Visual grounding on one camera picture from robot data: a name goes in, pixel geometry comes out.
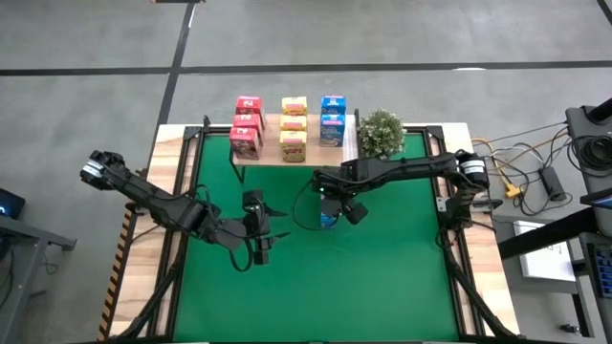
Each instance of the wooden table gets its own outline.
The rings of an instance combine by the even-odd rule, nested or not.
[[[460,148],[473,151],[470,142],[470,132],[466,123],[409,123],[407,125],[440,125],[443,127],[447,151],[454,152]],[[186,126],[191,125],[162,125],[155,139],[155,147],[148,169],[147,180],[169,193],[173,191]],[[433,153],[437,154],[439,147],[437,147],[437,144],[432,144],[432,146],[434,149]],[[188,189],[189,177],[193,167],[195,144],[189,147],[188,152],[183,190]],[[444,184],[444,180],[440,179],[439,183]],[[472,217],[475,221],[486,225],[492,224],[491,218],[488,215],[472,214]],[[156,229],[141,237],[139,241],[131,244],[131,247],[127,249],[125,247],[130,226],[134,227],[134,235],[138,235],[153,225],[148,215],[140,216],[136,219],[136,215],[129,211],[125,214],[116,253],[116,261],[111,271],[108,295],[104,301],[102,321],[99,326],[98,339],[100,340],[104,339],[106,335],[116,335],[125,330],[134,317],[138,315],[155,288],[156,275],[162,254],[164,229]],[[465,230],[465,236],[476,288],[501,322],[509,330],[519,333],[513,302],[508,290],[494,233],[481,226],[473,226]],[[175,256],[178,242],[178,239],[173,240],[171,257]],[[161,306],[157,333],[163,333],[164,331],[169,294],[170,292],[168,291]],[[474,333],[473,323],[471,322],[470,302],[461,291],[460,298],[464,318],[466,319],[466,330],[468,333]],[[487,334],[492,335],[488,328],[486,328],[486,331]]]

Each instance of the green mat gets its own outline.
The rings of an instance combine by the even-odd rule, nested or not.
[[[423,137],[405,138],[407,158],[423,157]],[[312,177],[302,167],[249,167],[241,185],[228,163],[227,137],[206,138],[198,183],[222,217],[242,217],[243,190],[290,213]],[[189,240],[176,341],[367,341],[457,338],[430,180],[388,184],[359,196],[369,215],[358,226],[340,219],[330,231],[272,218],[273,234],[291,232],[270,263],[235,271],[218,246]],[[318,226],[319,195],[305,192],[298,217]],[[244,247],[238,262],[246,262]]]

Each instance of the green plant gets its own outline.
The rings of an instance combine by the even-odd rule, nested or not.
[[[404,129],[395,114],[376,110],[361,121],[361,152],[368,158],[387,159],[404,151]]]

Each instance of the small box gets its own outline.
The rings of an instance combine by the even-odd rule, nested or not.
[[[344,115],[321,115],[319,144],[323,147],[342,147],[344,125]]]
[[[308,118],[306,116],[280,116],[280,130],[306,131],[307,128]]]
[[[263,139],[263,127],[261,125],[261,118],[257,114],[253,115],[234,115],[233,127],[236,128],[252,128],[257,131],[259,137],[259,145],[264,145]]]
[[[229,143],[238,159],[259,160],[259,137],[253,128],[231,128]]]
[[[259,115],[262,128],[266,126],[266,113],[261,97],[240,96],[236,100],[236,115]]]
[[[284,115],[308,115],[308,101],[306,97],[284,97],[281,101]]]
[[[323,96],[321,98],[322,115],[345,115],[346,99],[344,96]]]
[[[280,152],[286,162],[302,162],[306,160],[306,132],[281,131]]]

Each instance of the concrete floor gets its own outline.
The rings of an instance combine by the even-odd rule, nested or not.
[[[168,67],[185,10],[145,0],[0,0],[0,69]],[[611,40],[595,0],[209,0],[196,8],[183,65],[612,60]],[[78,170],[94,149],[146,166],[166,82],[0,77],[0,187],[28,200],[26,222],[78,238],[75,251],[50,252],[60,271],[41,275],[49,292],[30,303],[24,342],[95,338],[125,199],[81,183]],[[237,95],[260,95],[277,112],[281,97],[308,96],[317,108],[321,95],[336,93],[363,114],[383,107],[404,121],[462,121],[473,137],[495,138],[562,121],[565,108],[598,104],[611,89],[605,68],[181,75],[168,122],[229,122]],[[520,139],[539,142],[558,129]],[[536,163],[528,157],[518,166]],[[584,193],[563,156],[555,167],[568,192]],[[544,201],[540,185],[532,192],[534,206]],[[574,201],[542,217],[577,209]],[[510,204],[497,213],[520,214]],[[512,292],[530,338],[601,342],[555,330],[575,321],[569,296]]]

